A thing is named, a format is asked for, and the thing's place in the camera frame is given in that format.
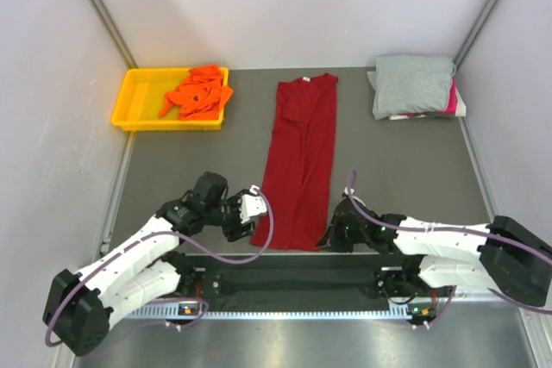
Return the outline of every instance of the yellow plastic tray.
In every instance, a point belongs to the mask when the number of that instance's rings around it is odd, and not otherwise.
[[[190,75],[191,68],[130,69],[122,81],[111,123],[125,131],[215,130],[223,126],[224,109],[217,120],[181,121],[179,107],[159,118],[165,92],[174,90]],[[220,68],[228,85],[228,68]]]

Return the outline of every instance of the wall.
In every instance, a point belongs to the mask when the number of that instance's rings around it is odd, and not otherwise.
[[[143,66],[363,66],[458,52],[485,0],[105,0]]]
[[[552,244],[552,0],[502,0],[459,70],[499,213]]]
[[[123,134],[125,65],[87,0],[0,0],[2,366],[46,366],[52,277],[96,251]]]

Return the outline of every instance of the metal floor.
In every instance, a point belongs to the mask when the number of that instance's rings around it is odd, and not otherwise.
[[[458,121],[375,121],[365,68],[233,71],[229,83],[235,94],[221,131],[136,135],[111,245],[128,238],[205,171],[223,174],[230,194],[261,184],[278,82],[324,72],[339,77],[330,215],[348,171],[356,168],[356,194],[376,212],[453,224],[488,220]],[[206,228],[196,239],[218,253],[257,249],[247,240],[229,244],[215,228]],[[183,249],[193,252],[189,246]],[[120,325],[106,346],[136,322]],[[182,334],[147,327],[102,359],[89,357],[79,363],[84,368],[518,368],[533,366],[534,360],[516,309],[503,303],[454,303],[429,332],[382,321],[205,321]]]

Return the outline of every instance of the gray cloth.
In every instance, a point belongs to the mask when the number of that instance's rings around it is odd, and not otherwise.
[[[368,72],[376,91],[376,120],[409,112],[444,111],[449,105],[455,64],[450,58],[410,55],[376,59],[376,71]]]

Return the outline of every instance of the crumpled orange fabric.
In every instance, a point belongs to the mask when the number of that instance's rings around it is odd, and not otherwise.
[[[178,105],[179,120],[217,120],[220,109],[226,105],[233,92],[223,85],[223,73],[217,65],[190,69],[190,76],[176,90],[165,93],[165,103],[159,118]]]

